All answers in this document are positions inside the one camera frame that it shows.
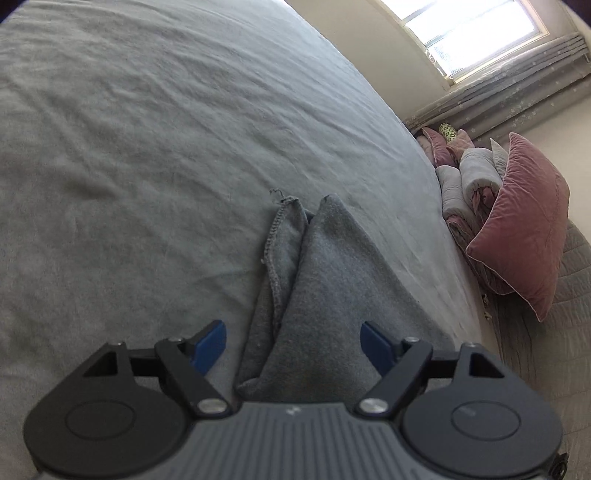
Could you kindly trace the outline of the grey patterned curtain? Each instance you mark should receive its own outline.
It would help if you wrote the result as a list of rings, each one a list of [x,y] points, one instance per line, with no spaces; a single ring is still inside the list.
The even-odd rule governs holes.
[[[580,33],[552,40],[448,92],[405,121],[414,134],[443,123],[475,144],[505,141],[590,95],[590,49]]]

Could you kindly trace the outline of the green patterned toy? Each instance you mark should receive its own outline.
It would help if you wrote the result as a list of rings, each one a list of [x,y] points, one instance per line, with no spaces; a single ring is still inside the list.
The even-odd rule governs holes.
[[[452,142],[458,136],[457,130],[449,123],[440,124],[438,131],[447,143]]]

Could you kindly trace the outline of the grey knit sweater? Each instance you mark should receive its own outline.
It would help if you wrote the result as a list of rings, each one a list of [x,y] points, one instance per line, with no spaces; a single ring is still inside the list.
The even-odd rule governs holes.
[[[352,405],[379,379],[360,342],[368,321],[396,339],[454,347],[334,194],[315,212],[295,197],[281,199],[263,265],[235,376],[245,401]]]

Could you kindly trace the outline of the grey bed sheet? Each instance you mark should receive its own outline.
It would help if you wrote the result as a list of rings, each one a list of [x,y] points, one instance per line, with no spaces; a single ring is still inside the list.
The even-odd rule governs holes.
[[[441,188],[396,113],[280,1],[28,1],[1,25],[1,475],[27,413],[102,344],[228,328],[245,351],[280,200],[335,194],[403,288],[415,335],[495,347]]]

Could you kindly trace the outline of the small pink pillow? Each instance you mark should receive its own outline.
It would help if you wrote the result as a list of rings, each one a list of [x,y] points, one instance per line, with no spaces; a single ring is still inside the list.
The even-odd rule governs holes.
[[[440,166],[459,167],[465,151],[475,145],[467,132],[460,129],[450,142],[436,130],[423,128],[417,141],[435,168]]]

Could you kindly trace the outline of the grey quilted headboard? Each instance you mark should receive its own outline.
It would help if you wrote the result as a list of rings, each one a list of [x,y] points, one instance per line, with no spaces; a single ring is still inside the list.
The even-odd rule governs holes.
[[[542,322],[518,295],[484,290],[503,362],[563,425],[568,476],[590,477],[590,243],[570,222],[551,310]]]

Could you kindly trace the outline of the pink velvet pillow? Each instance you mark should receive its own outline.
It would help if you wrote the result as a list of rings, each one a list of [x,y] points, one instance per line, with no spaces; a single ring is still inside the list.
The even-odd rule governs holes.
[[[502,187],[467,254],[527,302],[540,322],[557,289],[569,199],[556,166],[528,139],[510,133]]]

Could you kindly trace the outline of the folded grey pink quilt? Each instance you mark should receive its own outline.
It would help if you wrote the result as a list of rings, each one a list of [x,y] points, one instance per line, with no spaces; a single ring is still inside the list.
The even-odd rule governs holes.
[[[467,253],[492,211],[506,172],[508,152],[494,139],[490,144],[489,148],[467,148],[458,166],[442,165],[435,171],[442,191],[443,218],[456,245],[484,289],[507,295],[513,289]]]

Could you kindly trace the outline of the small brown debris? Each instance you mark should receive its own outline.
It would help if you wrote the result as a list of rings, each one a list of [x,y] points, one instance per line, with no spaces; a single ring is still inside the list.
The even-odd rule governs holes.
[[[488,321],[492,321],[493,316],[490,313],[490,302],[489,302],[488,295],[486,293],[482,293],[481,297],[482,297],[482,302],[483,302],[483,310],[484,310],[485,318]]]

